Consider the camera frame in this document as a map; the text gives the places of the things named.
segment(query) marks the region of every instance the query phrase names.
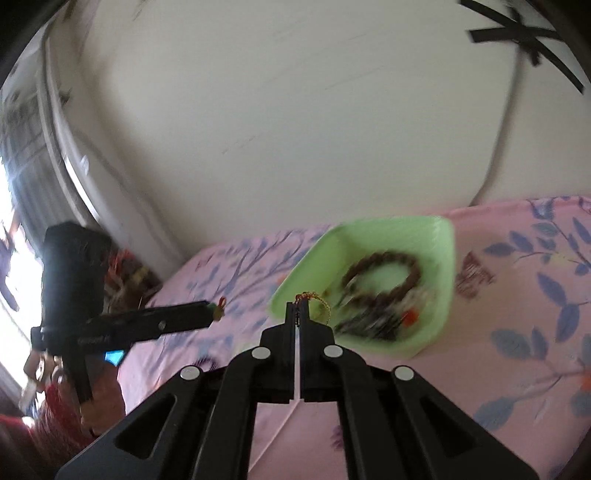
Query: white cord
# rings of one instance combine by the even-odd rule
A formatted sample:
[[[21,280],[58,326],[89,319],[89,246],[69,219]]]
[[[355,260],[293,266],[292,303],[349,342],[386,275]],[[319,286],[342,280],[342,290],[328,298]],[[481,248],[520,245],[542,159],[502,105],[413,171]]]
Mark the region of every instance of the white cord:
[[[523,67],[524,67],[525,52],[517,45],[517,53],[515,54],[515,66],[513,67],[513,76],[511,77],[511,84],[509,86],[509,93],[507,94],[507,100],[505,102],[505,110],[501,118],[501,124],[499,131],[496,135],[495,145],[492,149],[491,160],[488,164],[488,169],[482,181],[482,185],[474,198],[468,206],[472,207],[478,205],[488,190],[490,190],[492,184],[496,180],[499,170],[501,169],[503,154],[505,152],[505,146],[507,138],[513,122],[513,115],[515,112],[515,105],[517,104],[517,93],[521,86],[521,80],[523,78]]]
[[[261,460],[261,458],[266,454],[267,450],[271,446],[271,444],[275,441],[279,433],[283,430],[283,427],[287,424],[293,413],[296,411],[296,408],[300,405],[302,399],[300,398],[300,336],[296,335],[295,337],[295,353],[294,353],[294,402],[291,406],[289,412],[279,425],[279,428],[271,437],[271,440],[267,442],[265,447],[263,448],[262,452],[259,454],[258,457],[248,466],[248,473],[256,466],[256,464]]]

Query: brown bead bracelet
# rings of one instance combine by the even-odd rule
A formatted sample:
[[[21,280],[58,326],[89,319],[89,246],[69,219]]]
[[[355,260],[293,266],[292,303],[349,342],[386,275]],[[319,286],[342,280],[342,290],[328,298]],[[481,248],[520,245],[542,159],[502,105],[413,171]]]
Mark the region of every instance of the brown bead bracelet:
[[[403,283],[394,287],[389,292],[378,295],[357,293],[357,286],[351,281],[358,275],[366,273],[372,268],[380,267],[387,263],[399,263],[408,267],[409,273]],[[421,280],[421,268],[418,266],[418,258],[414,255],[388,250],[382,253],[374,253],[362,258],[351,266],[343,276],[341,286],[345,294],[352,296],[349,303],[354,307],[386,308],[393,303],[399,303],[406,294],[417,286]]]

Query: green plastic tray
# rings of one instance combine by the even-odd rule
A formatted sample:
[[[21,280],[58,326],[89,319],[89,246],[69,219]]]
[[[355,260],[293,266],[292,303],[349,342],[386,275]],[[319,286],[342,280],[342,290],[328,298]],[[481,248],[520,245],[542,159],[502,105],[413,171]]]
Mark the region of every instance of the green plastic tray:
[[[363,257],[384,250],[399,250],[418,257],[421,284],[432,297],[419,321],[404,329],[396,341],[360,339],[335,335],[336,342],[358,352],[409,358],[432,343],[447,321],[453,296],[455,241],[452,223],[442,217],[409,216],[358,220],[343,223],[326,232],[283,281],[269,303],[271,314],[285,318],[285,304],[298,293],[315,291],[334,307],[340,299],[340,279],[347,269]],[[364,275],[362,287],[373,291],[394,288],[404,281],[407,271],[399,265],[386,265]],[[317,301],[310,302],[310,317],[320,312]],[[329,325],[335,327],[343,317],[333,310]]]

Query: cable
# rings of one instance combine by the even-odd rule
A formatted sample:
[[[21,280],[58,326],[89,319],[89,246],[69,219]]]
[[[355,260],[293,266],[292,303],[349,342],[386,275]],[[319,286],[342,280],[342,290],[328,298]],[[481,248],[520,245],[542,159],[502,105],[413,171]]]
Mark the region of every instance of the cable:
[[[501,118],[499,131],[496,135],[495,145],[492,149],[491,160],[488,164],[488,168],[486,170],[486,174],[484,176],[484,180],[482,181],[480,189],[478,190],[478,192],[476,192],[474,198],[468,205],[470,207],[478,205],[482,201],[482,198],[491,188],[491,185],[494,183],[499,174],[503,153],[505,152],[505,146],[509,135],[509,130],[513,122],[513,116],[515,113],[515,105],[517,104],[517,93],[519,91],[519,87],[521,86],[521,81],[523,78],[524,59],[525,52],[520,46],[517,46],[517,53],[515,55],[515,66],[513,67],[513,76],[511,77],[509,93],[507,94],[505,109],[503,111],[503,116]]]
[[[152,224],[150,222],[150,219],[148,218],[147,212],[139,204],[139,202],[137,201],[136,195],[134,195],[132,190],[135,190],[137,193],[139,193],[139,195],[142,197],[142,199],[154,211],[154,214],[156,215],[157,219],[161,222],[161,224],[163,226],[166,225],[166,222],[164,221],[164,216],[160,212],[159,208],[156,207],[155,204],[153,204],[152,200],[148,197],[148,195],[141,190],[135,189],[133,187],[128,187],[127,182],[124,179],[124,177],[121,175],[121,173],[106,159],[106,157],[102,154],[101,150],[94,144],[94,142],[90,138],[88,138],[88,136],[86,134],[80,132],[79,130],[77,130],[75,128],[72,128],[72,134],[78,140],[81,140],[82,143],[84,143],[89,150],[91,150],[91,152],[95,155],[96,159],[100,162],[100,164],[103,165],[105,170],[107,170],[111,174],[111,176],[115,179],[115,181],[119,184],[119,186],[121,187],[121,190],[126,194],[126,196],[131,200],[131,202],[134,203],[136,205],[136,207],[138,207],[139,214],[144,219],[144,222],[146,224],[146,227],[148,228],[148,231],[152,234],[152,236],[158,242],[160,247],[163,250],[167,251],[173,258],[178,257],[178,252],[175,252],[172,249],[172,247],[168,246],[166,244],[166,242],[164,242],[163,239],[160,238],[160,235],[154,231],[154,229],[152,228]]]

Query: floral bedsheet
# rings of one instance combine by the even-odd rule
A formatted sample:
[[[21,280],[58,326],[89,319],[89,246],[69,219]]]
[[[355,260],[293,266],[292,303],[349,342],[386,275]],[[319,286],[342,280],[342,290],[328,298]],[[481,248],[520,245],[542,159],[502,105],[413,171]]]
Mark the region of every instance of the floral bedsheet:
[[[456,295],[440,339],[404,363],[501,442],[556,477],[591,426],[591,200],[558,197],[454,210]],[[128,411],[180,368],[226,365],[277,323],[267,303],[327,227],[216,245],[153,305],[228,299],[202,332],[134,346],[119,373]],[[366,356],[391,369],[400,361]],[[261,405],[249,478],[347,478],[334,404]]]

